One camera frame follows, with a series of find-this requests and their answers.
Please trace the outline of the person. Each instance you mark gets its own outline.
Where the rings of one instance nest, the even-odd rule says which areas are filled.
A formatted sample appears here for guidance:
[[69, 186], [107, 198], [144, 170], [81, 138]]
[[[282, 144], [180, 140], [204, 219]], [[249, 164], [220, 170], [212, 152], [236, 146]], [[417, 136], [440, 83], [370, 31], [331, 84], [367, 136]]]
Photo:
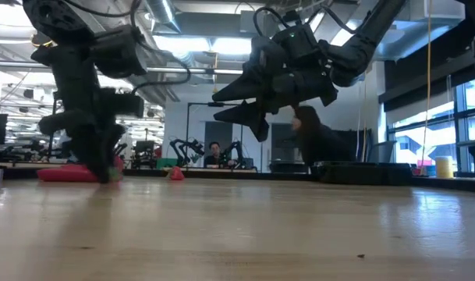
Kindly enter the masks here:
[[232, 158], [232, 151], [239, 151], [240, 142], [232, 142], [224, 151], [220, 144], [213, 141], [209, 144], [210, 155], [204, 159], [204, 168], [212, 169], [234, 169], [239, 164], [239, 159]]
[[356, 161], [349, 144], [321, 122], [313, 107], [299, 105], [294, 108], [292, 129], [296, 132], [296, 143], [307, 166], [325, 161]]

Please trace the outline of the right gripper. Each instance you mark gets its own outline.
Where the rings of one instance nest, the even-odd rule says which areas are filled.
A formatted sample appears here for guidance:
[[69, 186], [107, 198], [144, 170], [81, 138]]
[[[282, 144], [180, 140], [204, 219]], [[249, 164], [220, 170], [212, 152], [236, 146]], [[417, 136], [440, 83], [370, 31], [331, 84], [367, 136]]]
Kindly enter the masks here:
[[213, 101], [237, 101], [256, 98], [247, 103], [217, 112], [214, 119], [247, 126], [263, 142], [268, 138], [265, 117], [280, 108], [320, 98], [324, 106], [338, 97], [328, 77], [326, 58], [319, 52], [312, 59], [293, 61], [285, 50], [268, 37], [252, 40], [252, 62], [256, 70], [239, 78], [212, 95]]

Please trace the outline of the black equipment cart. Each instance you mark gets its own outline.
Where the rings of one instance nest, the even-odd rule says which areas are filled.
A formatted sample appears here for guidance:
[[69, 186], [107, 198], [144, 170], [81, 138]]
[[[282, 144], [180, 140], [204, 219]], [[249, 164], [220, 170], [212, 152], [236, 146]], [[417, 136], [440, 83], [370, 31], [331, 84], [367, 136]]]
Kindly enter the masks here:
[[296, 133], [292, 126], [274, 123], [271, 126], [271, 159], [293, 162], [295, 160]]

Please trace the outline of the black frame stand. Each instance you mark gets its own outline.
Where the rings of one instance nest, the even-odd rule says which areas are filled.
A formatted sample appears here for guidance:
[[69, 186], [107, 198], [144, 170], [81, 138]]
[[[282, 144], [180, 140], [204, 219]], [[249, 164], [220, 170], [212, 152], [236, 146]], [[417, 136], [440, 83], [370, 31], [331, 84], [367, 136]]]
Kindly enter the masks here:
[[186, 107], [185, 139], [198, 140], [204, 146], [204, 157], [197, 167], [204, 168], [204, 159], [210, 155], [209, 144], [216, 141], [224, 151], [234, 141], [240, 141], [243, 148], [243, 126], [225, 123], [214, 119], [214, 114], [229, 109], [234, 104], [223, 102], [189, 102]]

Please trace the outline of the silver ceiling duct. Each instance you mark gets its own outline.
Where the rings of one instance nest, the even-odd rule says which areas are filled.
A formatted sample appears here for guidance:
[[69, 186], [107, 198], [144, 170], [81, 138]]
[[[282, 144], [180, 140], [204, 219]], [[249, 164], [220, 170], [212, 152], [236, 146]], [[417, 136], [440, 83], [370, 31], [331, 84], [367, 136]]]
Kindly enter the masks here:
[[182, 62], [193, 66], [191, 51], [187, 49], [190, 38], [183, 37], [182, 29], [176, 21], [176, 7], [172, 0], [142, 0], [151, 24], [151, 35], [155, 46]]

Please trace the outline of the long ceiling light tube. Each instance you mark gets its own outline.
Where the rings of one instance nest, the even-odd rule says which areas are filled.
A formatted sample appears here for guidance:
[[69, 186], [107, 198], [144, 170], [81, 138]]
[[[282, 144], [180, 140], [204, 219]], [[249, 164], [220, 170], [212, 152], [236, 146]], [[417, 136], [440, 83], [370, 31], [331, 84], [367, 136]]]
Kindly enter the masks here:
[[240, 69], [206, 69], [206, 68], [179, 68], [179, 67], [147, 67], [150, 73], [185, 73], [189, 70], [192, 74], [208, 74], [208, 75], [241, 75], [243, 73]]

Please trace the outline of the red cloth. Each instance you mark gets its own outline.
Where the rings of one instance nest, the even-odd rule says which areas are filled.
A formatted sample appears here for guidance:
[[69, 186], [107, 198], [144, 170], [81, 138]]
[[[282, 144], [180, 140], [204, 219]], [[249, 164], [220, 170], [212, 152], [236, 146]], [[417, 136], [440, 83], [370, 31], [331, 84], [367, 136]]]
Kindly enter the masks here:
[[98, 178], [81, 164], [65, 164], [57, 168], [40, 169], [37, 171], [37, 177], [44, 182], [98, 182]]

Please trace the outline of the grey bin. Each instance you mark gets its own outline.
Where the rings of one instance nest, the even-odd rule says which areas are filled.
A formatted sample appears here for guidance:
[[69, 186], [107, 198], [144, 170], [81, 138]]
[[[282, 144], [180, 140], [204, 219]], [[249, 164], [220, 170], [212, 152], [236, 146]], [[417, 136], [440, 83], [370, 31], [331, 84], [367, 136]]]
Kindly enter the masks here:
[[388, 140], [375, 144], [370, 150], [367, 161], [373, 163], [389, 163], [392, 158], [395, 143], [395, 140]]

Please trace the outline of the yellow canister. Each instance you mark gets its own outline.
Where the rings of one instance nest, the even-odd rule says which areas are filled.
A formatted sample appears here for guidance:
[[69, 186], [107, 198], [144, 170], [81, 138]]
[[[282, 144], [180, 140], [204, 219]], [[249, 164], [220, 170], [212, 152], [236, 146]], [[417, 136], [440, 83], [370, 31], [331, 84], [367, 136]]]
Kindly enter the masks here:
[[438, 156], [435, 159], [436, 176], [441, 179], [451, 179], [454, 177], [453, 158], [451, 156]]

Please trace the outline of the black bin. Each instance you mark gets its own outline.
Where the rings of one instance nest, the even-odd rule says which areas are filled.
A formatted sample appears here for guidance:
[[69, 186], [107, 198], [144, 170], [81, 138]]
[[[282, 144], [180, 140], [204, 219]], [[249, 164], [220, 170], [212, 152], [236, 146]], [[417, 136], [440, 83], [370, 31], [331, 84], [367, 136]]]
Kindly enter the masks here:
[[272, 173], [308, 174], [310, 168], [304, 162], [272, 160], [269, 164]]

